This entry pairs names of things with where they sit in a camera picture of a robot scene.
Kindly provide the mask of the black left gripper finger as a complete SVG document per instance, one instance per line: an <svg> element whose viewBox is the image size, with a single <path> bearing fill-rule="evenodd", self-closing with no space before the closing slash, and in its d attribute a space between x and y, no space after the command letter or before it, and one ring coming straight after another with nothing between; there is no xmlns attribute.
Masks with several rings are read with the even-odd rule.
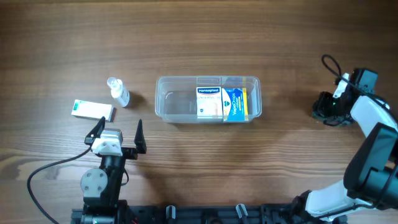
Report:
<svg viewBox="0 0 398 224"><path fill-rule="evenodd" d="M95 140L96 138L99 138L105 128L105 123L106 123L106 119L103 116L98 121L96 126L86 135L85 139L86 140Z"/></svg>
<svg viewBox="0 0 398 224"><path fill-rule="evenodd" d="M146 148L146 141L144 138L142 120L140 119L137 124L136 135L134 138L136 148Z"/></svg>

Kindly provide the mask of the white Hansaplast plaster box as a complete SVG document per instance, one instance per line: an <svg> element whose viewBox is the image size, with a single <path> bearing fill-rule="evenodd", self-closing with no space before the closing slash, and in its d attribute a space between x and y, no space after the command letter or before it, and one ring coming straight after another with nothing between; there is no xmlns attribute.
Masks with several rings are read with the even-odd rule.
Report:
<svg viewBox="0 0 398 224"><path fill-rule="evenodd" d="M200 119L221 119L221 87L197 87L197 116Z"/></svg>

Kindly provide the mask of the blue yellow VapoDrops packet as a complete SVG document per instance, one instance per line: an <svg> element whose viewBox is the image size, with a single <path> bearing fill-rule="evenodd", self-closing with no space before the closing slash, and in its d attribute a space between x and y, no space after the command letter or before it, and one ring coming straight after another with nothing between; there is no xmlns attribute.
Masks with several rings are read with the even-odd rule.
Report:
<svg viewBox="0 0 398 224"><path fill-rule="evenodd" d="M222 88L224 122L249 121L248 94L246 88Z"/></svg>

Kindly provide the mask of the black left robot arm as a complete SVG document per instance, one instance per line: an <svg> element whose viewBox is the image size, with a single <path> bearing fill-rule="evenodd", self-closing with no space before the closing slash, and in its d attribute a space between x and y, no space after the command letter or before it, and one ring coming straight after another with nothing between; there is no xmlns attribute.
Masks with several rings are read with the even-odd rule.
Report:
<svg viewBox="0 0 398 224"><path fill-rule="evenodd" d="M139 154L147 152L142 121L138 122L134 147L123 147L120 129L106 129L102 117L86 135L85 144L101 158L98 168L90 169L82 176L80 187L83 192L83 210L76 223L138 223L138 218L129 208L126 200L120 200L121 187L125 185L123 175L127 160L136 160Z"/></svg>

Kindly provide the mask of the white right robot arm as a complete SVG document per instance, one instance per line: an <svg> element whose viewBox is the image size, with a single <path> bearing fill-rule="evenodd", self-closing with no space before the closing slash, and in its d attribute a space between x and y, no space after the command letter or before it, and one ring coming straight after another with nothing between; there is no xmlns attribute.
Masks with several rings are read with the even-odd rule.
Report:
<svg viewBox="0 0 398 224"><path fill-rule="evenodd" d="M397 209L397 121L389 105L374 95L378 74L356 68L338 74L334 93L323 91L312 116L327 126L358 123L366 139L348 164L341 181L295 197L292 223L337 222L359 210Z"/></svg>

